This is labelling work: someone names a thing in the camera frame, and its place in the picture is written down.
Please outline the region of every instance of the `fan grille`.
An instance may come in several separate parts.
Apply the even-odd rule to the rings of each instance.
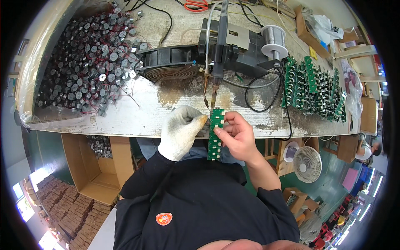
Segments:
[[[306,171],[300,171],[300,164],[306,165]],[[322,161],[320,154],[312,147],[301,147],[293,157],[294,173],[305,183],[315,182],[321,174]]]
[[[144,74],[150,81],[184,80],[197,74],[197,67],[184,68],[177,66],[161,67],[153,69]]]

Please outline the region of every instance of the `solder wire spool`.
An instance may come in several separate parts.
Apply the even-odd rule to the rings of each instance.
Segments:
[[[266,25],[261,28],[261,34],[266,44],[261,48],[261,52],[275,59],[282,59],[288,56],[289,52],[285,48],[286,32],[279,26]]]

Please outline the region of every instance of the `black shirt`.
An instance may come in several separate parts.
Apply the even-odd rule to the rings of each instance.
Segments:
[[[239,164],[205,158],[175,163],[156,152],[122,187],[114,249],[188,250],[239,239],[298,242],[282,192],[259,188],[255,197],[243,187],[245,179]],[[172,219],[158,223],[161,213]]]

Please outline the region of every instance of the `black cooling fan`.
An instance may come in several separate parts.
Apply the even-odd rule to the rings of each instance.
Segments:
[[[198,73],[196,66],[197,46],[179,45],[145,50],[136,55],[142,57],[143,67],[136,72],[144,78],[161,82],[167,80],[184,80]]]

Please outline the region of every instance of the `blue jeans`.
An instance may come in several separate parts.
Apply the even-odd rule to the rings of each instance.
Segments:
[[[143,156],[148,160],[157,151],[158,145],[161,142],[160,138],[141,138],[137,137],[136,140],[140,146]],[[203,139],[194,140],[192,148],[187,154],[185,154],[181,160],[196,159],[196,158],[207,158],[207,149],[203,144]],[[221,159],[222,163],[238,163],[242,167],[245,165],[244,161],[235,159],[229,152],[228,147],[221,147]]]

